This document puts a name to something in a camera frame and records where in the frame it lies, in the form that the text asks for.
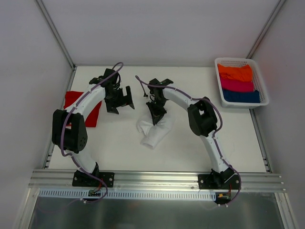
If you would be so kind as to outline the white t shirt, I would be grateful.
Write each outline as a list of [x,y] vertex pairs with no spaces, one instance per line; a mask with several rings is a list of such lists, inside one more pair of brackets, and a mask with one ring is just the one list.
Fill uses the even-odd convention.
[[144,135],[141,145],[155,149],[171,131],[174,122],[175,117],[172,114],[166,114],[156,125],[153,125],[153,120],[149,113],[142,115],[136,123],[138,132]]

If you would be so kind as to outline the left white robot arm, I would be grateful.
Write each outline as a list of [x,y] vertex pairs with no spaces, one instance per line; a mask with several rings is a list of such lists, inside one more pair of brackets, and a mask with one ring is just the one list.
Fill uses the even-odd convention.
[[83,181],[95,186],[100,180],[98,164],[86,151],[88,141],[85,121],[101,102],[106,103],[106,111],[118,114],[118,108],[134,108],[130,86],[122,89],[119,70],[107,68],[104,75],[90,80],[80,97],[64,110],[57,109],[52,117],[52,142],[57,145],[63,157],[71,157]]

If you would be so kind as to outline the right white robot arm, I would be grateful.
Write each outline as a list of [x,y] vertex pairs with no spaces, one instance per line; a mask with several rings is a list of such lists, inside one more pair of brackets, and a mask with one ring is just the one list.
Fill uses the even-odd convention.
[[152,79],[147,84],[153,96],[147,106],[151,113],[152,124],[156,126],[166,114],[164,108],[167,101],[172,101],[188,114],[189,127],[202,140],[211,161],[212,169],[207,178],[199,179],[199,188],[235,189],[241,188],[239,173],[227,161],[219,143],[217,132],[223,121],[219,111],[208,97],[192,98],[187,93],[173,86],[173,81],[162,82]]

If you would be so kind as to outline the folded red t shirt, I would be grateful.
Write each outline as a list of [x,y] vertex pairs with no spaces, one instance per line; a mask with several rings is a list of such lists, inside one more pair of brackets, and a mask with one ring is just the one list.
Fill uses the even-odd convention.
[[[83,92],[78,92],[78,91],[68,91],[65,94],[65,103],[63,106],[63,109],[66,109],[70,105],[72,105],[76,100],[83,94]],[[102,101],[100,101],[95,108],[90,112],[88,117],[85,120],[85,125],[86,127],[96,127],[98,117],[99,117],[99,112],[100,112],[100,107],[102,105]]]

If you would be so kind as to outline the blue t shirt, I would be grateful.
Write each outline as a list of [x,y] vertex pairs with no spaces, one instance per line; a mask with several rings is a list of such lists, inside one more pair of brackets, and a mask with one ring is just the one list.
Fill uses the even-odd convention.
[[260,103],[260,93],[253,92],[234,92],[223,89],[224,99],[233,103]]

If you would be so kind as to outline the pink t shirt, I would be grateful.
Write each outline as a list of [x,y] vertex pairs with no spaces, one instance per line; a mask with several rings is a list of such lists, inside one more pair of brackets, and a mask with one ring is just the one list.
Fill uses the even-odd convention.
[[254,91],[252,82],[241,82],[238,80],[224,79],[220,77],[221,87],[228,91],[249,93]]

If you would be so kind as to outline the white plastic basket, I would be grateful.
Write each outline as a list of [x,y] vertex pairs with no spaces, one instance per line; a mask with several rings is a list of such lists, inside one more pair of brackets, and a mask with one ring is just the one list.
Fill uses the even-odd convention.
[[[261,76],[259,67],[254,60],[245,59],[245,58],[222,57],[222,58],[216,58],[214,61],[214,64],[215,64],[216,78],[217,78],[217,82],[218,82],[222,107],[253,109],[253,108],[256,108],[259,106],[268,105],[269,98],[267,95],[267,90],[266,90],[263,78]],[[233,103],[233,102],[226,101],[224,99],[224,95],[223,95],[223,88],[221,87],[220,75],[219,75],[218,68],[217,68],[218,64],[221,64],[223,66],[230,66],[230,67],[243,67],[247,64],[250,65],[250,67],[252,68],[252,71],[253,71],[253,79],[251,82],[254,84],[254,91],[257,90],[260,93],[260,103]]]

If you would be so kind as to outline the orange t shirt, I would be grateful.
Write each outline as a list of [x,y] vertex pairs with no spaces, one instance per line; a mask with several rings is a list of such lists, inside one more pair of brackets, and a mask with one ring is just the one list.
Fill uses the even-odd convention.
[[217,68],[220,77],[223,79],[241,82],[251,82],[253,79],[253,71],[248,64],[243,67],[230,67],[218,64]]

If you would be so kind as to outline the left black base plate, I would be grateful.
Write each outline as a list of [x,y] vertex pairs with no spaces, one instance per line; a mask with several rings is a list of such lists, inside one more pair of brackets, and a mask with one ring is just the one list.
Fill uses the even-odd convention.
[[[93,176],[102,180],[107,187],[113,187],[114,175],[115,174],[113,172],[100,172],[98,169],[95,169],[93,172]],[[74,172],[72,179],[73,187],[98,187],[100,184],[102,187],[104,187],[103,183],[97,179],[92,178],[79,170]]]

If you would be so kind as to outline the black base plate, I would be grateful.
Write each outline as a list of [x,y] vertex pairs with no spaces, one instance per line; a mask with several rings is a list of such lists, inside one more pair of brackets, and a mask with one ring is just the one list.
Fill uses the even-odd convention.
[[[102,180],[107,187],[113,187],[114,175],[115,174],[113,172],[100,172],[98,169],[95,169],[93,172],[93,176]],[[102,187],[104,187],[103,183],[97,179],[92,178],[79,170],[74,172],[72,179],[73,187],[98,187],[100,184]]]
[[241,180],[238,175],[231,176],[227,181],[216,174],[199,174],[199,189],[232,189],[238,190],[241,187]]

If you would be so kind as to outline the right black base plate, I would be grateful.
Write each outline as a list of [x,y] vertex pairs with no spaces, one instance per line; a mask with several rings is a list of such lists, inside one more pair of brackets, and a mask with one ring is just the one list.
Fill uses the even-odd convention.
[[238,190],[241,187],[241,180],[238,175],[231,176],[227,181],[216,174],[199,174],[199,189],[232,189]]

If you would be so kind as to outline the aluminium mounting rail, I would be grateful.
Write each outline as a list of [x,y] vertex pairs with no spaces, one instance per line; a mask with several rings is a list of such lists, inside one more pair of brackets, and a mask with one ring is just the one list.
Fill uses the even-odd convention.
[[[29,181],[29,187],[72,187],[74,170],[71,169],[35,169]],[[154,190],[154,191],[198,191],[205,182],[199,178],[203,172],[148,172],[115,171],[115,190]],[[243,192],[285,193],[285,183],[280,174],[240,173],[233,175],[226,184],[239,187]]]

